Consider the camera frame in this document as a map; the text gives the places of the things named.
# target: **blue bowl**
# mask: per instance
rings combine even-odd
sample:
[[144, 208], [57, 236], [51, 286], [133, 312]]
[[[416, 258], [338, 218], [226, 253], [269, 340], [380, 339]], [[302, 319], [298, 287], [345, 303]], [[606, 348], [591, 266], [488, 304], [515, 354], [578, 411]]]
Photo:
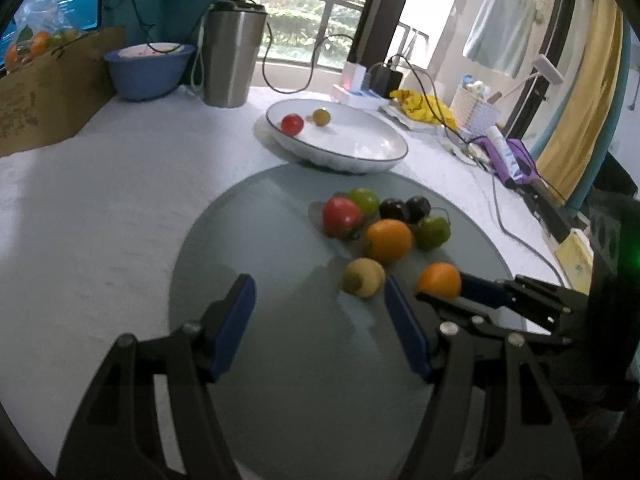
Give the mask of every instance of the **blue bowl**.
[[[177, 43], [152, 43], [158, 50], [171, 50]], [[180, 82], [193, 45], [181, 45], [167, 54], [158, 54], [146, 43], [114, 50], [104, 56], [118, 94], [131, 101], [148, 101], [167, 95]]]

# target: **computer monitor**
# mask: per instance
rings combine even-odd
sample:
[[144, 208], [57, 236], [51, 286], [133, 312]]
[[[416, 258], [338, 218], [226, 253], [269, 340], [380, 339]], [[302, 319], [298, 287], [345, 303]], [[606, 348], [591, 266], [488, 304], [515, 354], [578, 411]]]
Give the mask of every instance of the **computer monitor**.
[[[94, 30], [102, 21], [102, 0], [56, 0], [66, 20], [78, 30]], [[0, 68], [4, 66], [4, 54], [14, 41], [15, 22], [9, 24], [0, 37]]]

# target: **metal bolt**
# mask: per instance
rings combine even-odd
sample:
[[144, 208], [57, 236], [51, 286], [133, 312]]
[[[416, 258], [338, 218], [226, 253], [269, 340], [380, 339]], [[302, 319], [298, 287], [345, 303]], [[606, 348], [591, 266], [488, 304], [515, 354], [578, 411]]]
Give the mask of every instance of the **metal bolt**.
[[440, 324], [440, 331], [444, 335], [456, 335], [460, 328], [452, 321], [445, 321]]
[[524, 336], [518, 332], [511, 332], [507, 336], [507, 341], [514, 346], [523, 346], [525, 343]]
[[122, 334], [116, 341], [116, 344], [120, 348], [128, 348], [136, 342], [136, 338], [133, 334]]
[[196, 335], [199, 334], [202, 330], [200, 323], [197, 321], [187, 321], [182, 326], [182, 331], [187, 335]]

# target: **gray cutting board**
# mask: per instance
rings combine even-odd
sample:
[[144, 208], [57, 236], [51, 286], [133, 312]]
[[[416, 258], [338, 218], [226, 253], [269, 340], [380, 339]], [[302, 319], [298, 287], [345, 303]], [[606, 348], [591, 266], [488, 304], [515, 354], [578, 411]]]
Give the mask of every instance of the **gray cutting board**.
[[[420, 425], [430, 387], [413, 375], [382, 295], [339, 290], [359, 242], [325, 237], [322, 203], [365, 186], [381, 199], [423, 194], [446, 208], [452, 237], [417, 249], [389, 271], [410, 292], [427, 265], [446, 261], [487, 279], [510, 272], [488, 237], [443, 197], [393, 173], [353, 176], [289, 164], [241, 182], [196, 221], [170, 291], [172, 329], [197, 319], [238, 274], [257, 282], [257, 304], [231, 371], [212, 387], [236, 460], [268, 480], [386, 480]], [[519, 316], [492, 312], [521, 328]]]

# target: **red tomato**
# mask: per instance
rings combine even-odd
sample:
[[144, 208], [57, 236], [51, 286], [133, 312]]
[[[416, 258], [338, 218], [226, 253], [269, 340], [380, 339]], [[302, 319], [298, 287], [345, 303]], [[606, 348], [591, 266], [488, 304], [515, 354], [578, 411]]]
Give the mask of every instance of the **red tomato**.
[[329, 238], [344, 238], [362, 225], [361, 209], [348, 198], [335, 196], [322, 208], [322, 223]]
[[289, 137], [295, 137], [302, 131], [305, 121], [298, 114], [289, 114], [282, 119], [280, 130]]

